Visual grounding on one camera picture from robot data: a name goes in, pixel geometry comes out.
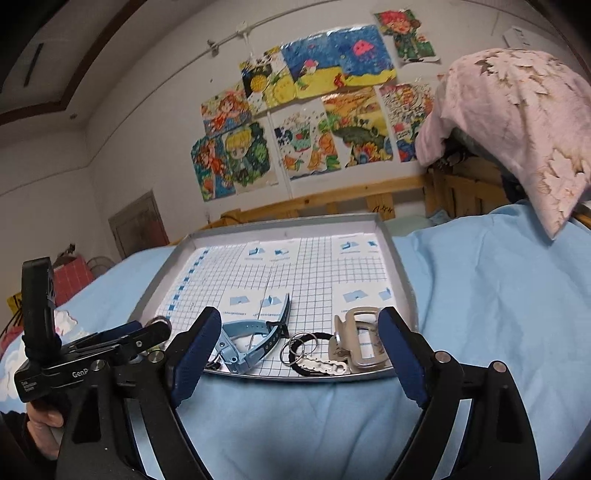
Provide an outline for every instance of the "pink blanket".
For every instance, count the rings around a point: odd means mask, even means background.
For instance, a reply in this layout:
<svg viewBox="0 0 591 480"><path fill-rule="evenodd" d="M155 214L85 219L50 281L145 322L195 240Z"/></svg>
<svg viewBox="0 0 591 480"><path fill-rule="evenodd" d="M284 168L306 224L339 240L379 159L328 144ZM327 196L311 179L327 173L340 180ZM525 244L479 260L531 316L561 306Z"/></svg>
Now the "pink blanket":
<svg viewBox="0 0 591 480"><path fill-rule="evenodd" d="M416 140L422 166L458 127L523 185L554 239L591 177L591 86L542 51L495 48L455 61Z"/></svg>

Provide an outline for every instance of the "white wall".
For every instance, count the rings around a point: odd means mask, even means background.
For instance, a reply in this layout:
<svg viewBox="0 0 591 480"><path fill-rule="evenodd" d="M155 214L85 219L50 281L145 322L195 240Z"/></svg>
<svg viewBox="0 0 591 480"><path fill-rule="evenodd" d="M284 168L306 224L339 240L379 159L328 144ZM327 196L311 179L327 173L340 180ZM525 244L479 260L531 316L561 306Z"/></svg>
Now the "white wall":
<svg viewBox="0 0 591 480"><path fill-rule="evenodd" d="M87 163L82 131L0 149L0 326L10 318L5 299L21 289L25 260L54 260L70 243L87 259L113 258Z"/></svg>
<svg viewBox="0 0 591 480"><path fill-rule="evenodd" d="M191 146L204 135L200 104L240 79L238 64L250 54L241 38L184 69L206 48L236 31L314 0L218 0L189 18L154 46L125 75L92 115L87 128L90 172L103 225L108 217L140 195L154 190L168 237L176 239L234 208L248 209L287 197L274 186L204 203L190 160ZM503 33L512 25L545 37L548 32L526 20L461 0L337 0L291 13L255 28L249 45L260 54L273 45L333 27L370 23L371 12L411 7L424 24L440 64L410 64L398 69L398 81L422 78L436 83L438 73L468 53L506 47ZM394 46L386 38L393 58ZM418 173L416 163L385 162L291 182L294 196L355 183ZM424 211L421 202L397 213Z"/></svg>

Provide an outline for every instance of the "wooden bed frame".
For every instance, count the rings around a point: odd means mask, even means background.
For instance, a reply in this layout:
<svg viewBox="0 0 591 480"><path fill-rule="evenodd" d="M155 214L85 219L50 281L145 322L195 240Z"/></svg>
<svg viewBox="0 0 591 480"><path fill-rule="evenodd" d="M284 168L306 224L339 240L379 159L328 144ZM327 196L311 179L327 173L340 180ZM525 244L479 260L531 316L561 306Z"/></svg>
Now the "wooden bed frame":
<svg viewBox="0 0 591 480"><path fill-rule="evenodd" d="M323 208L326 214L335 215L343 213L343 210L339 209L339 204L360 199L364 200L366 211L377 212L382 220L389 220L396 217L393 195L417 190L423 193L427 216L439 209L445 210L450 218L483 215L497 207L507 205L509 200L501 186L498 169L490 162L480 160L482 159L475 158L472 162L465 161L446 171L430 168L423 175L329 190L251 210L230 210L203 229L318 215L316 212L310 213L306 210L318 210L319 207ZM591 229L591 218L581 213L574 213L573 216Z"/></svg>

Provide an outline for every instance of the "colorful painting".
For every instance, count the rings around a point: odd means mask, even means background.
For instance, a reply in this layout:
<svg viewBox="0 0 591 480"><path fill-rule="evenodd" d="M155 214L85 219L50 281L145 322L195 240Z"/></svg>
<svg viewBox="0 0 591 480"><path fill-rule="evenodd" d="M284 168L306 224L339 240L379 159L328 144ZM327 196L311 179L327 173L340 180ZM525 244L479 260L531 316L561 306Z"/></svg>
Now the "colorful painting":
<svg viewBox="0 0 591 480"><path fill-rule="evenodd" d="M294 80L279 47L266 51L261 58L242 62L240 69L253 115L296 98Z"/></svg>
<svg viewBox="0 0 591 480"><path fill-rule="evenodd" d="M388 10L375 14L384 35L393 35L398 56L404 62L437 61L431 42L418 29L421 22L411 10Z"/></svg>
<svg viewBox="0 0 591 480"><path fill-rule="evenodd" d="M289 178L340 170L324 110L305 109L275 129L281 162Z"/></svg>
<svg viewBox="0 0 591 480"><path fill-rule="evenodd" d="M372 87L322 97L329 127L351 149L346 167L392 160L386 120Z"/></svg>
<svg viewBox="0 0 591 480"><path fill-rule="evenodd" d="M328 33L348 86L384 83L396 77L378 27L341 28Z"/></svg>
<svg viewBox="0 0 591 480"><path fill-rule="evenodd" d="M431 89L428 85L403 83L382 85L379 93L397 138L400 161L416 160L415 139L423 121L433 110Z"/></svg>
<svg viewBox="0 0 591 480"><path fill-rule="evenodd" d="M275 169L259 122L253 122L222 137L236 193L277 184Z"/></svg>
<svg viewBox="0 0 591 480"><path fill-rule="evenodd" d="M236 193L221 137L197 140L191 150L191 159L204 201Z"/></svg>
<svg viewBox="0 0 591 480"><path fill-rule="evenodd" d="M345 86L338 55L326 33L283 45L281 52L295 81L296 97L323 95Z"/></svg>
<svg viewBox="0 0 591 480"><path fill-rule="evenodd" d="M205 134L215 137L245 124L251 119L242 82L218 93L201 104Z"/></svg>

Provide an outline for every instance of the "human hand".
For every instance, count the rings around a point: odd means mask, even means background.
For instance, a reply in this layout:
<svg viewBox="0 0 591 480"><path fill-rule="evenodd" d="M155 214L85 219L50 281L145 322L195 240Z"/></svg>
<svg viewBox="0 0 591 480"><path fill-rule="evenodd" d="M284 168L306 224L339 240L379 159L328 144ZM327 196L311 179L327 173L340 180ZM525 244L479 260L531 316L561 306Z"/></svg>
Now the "human hand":
<svg viewBox="0 0 591 480"><path fill-rule="evenodd" d="M61 427L64 424L64 419L61 414L40 402L27 403L27 415L29 421L27 422L27 430L39 448L39 451L49 460L55 460L60 451L60 445L50 427Z"/></svg>

